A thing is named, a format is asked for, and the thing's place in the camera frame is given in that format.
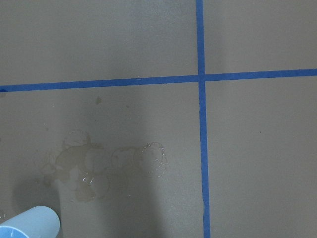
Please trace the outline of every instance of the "wet spot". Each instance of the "wet spot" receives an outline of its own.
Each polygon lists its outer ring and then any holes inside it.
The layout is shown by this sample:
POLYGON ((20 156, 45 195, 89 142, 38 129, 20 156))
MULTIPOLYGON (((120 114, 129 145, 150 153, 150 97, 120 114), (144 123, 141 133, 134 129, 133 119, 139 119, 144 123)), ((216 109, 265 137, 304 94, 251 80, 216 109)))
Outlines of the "wet spot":
POLYGON ((102 102, 102 100, 101 100, 101 98, 98 96, 98 97, 96 98, 96 101, 95 101, 96 105, 100 104, 101 102, 102 102))
POLYGON ((6 220, 7 220, 7 214, 2 209, 0 209, 0 223, 6 220))
POLYGON ((111 155, 87 132, 75 130, 62 142, 58 153, 48 152, 42 166, 45 187, 56 181, 73 191, 73 199, 89 202, 123 194, 134 176, 161 177, 167 166, 165 148, 158 142, 143 147, 120 147, 111 155))

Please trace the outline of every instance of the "water stain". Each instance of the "water stain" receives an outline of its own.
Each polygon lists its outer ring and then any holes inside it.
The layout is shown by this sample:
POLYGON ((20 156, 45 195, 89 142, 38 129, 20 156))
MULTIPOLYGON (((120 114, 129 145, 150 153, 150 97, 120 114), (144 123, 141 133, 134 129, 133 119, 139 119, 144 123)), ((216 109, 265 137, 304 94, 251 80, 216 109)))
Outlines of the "water stain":
POLYGON ((101 100, 101 98, 98 96, 98 97, 96 98, 96 101, 95 101, 96 105, 98 105, 98 104, 101 103, 101 102, 102 102, 102 100, 101 100))
POLYGON ((7 214, 2 209, 0 209, 0 224, 2 222, 5 222, 6 220, 7 220, 7 214))
POLYGON ((110 157, 106 154, 106 149, 93 143, 87 132, 70 132, 57 156, 48 152, 49 161, 41 169, 44 186, 58 180, 74 192, 76 201, 89 202, 103 199, 109 192, 125 191, 132 176, 160 178, 167 167, 165 149, 157 142, 120 147, 110 157))

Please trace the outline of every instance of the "gray floor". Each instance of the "gray floor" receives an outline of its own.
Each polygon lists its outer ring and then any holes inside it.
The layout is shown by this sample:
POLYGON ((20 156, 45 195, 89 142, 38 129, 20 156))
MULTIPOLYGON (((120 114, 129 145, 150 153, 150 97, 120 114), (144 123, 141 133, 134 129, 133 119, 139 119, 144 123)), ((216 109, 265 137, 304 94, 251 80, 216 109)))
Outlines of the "gray floor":
MULTIPOLYGON (((317 2, 205 1, 206 73, 317 68, 317 2)), ((0 85, 197 74, 195 1, 1 1, 0 85)), ((211 236, 315 238, 317 77, 206 83, 211 236)), ((197 83, 0 93, 0 222, 202 238, 197 83)))

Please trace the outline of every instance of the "blue tape line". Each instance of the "blue tape line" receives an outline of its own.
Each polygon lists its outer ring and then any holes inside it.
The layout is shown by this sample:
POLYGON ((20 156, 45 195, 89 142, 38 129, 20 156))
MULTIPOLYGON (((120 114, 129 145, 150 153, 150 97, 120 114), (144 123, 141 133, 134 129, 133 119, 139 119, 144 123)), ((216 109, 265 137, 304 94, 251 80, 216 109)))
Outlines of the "blue tape line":
POLYGON ((204 44, 203 0, 196 0, 196 25, 197 25, 198 75, 204 75, 205 74, 205 44, 204 44))
POLYGON ((189 76, 153 77, 153 78, 130 78, 130 79, 113 79, 113 80, 96 80, 96 81, 76 81, 76 82, 62 82, 62 83, 36 83, 36 84, 0 86, 0 92, 19 92, 19 91, 71 89, 71 88, 115 87, 115 86, 167 84, 167 83, 190 83, 190 82, 197 82, 198 80, 199 79, 198 79, 197 75, 189 75, 189 76))
POLYGON ((197 63, 199 90, 199 124, 200 149, 202 163, 202 193, 204 202, 204 238, 210 238, 210 210, 209 210, 209 178, 208 178, 208 145, 207 145, 207 117, 206 117, 206 87, 205 87, 205 43, 204 43, 204 6, 203 0, 196 0, 197 24, 197 63))
POLYGON ((285 78, 285 77, 301 77, 301 76, 317 76, 317 69, 312 68, 312 69, 295 69, 295 70, 280 70, 280 71, 207 74, 205 75, 205 80, 206 81, 223 81, 223 80, 285 78))
POLYGON ((206 116, 206 87, 205 81, 198 84, 199 90, 199 124, 200 150, 202 163, 202 190, 204 202, 204 238, 210 238, 210 209, 209 209, 209 175, 208 175, 208 144, 207 144, 207 116, 206 116))

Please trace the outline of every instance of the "light blue cup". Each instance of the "light blue cup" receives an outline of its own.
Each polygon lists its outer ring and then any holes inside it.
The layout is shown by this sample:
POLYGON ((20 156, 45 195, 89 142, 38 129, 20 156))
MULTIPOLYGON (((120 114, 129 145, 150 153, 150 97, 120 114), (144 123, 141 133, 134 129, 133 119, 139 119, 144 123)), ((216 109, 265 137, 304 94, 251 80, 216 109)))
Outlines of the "light blue cup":
POLYGON ((38 206, 0 224, 0 238, 56 238, 59 227, 55 211, 38 206))

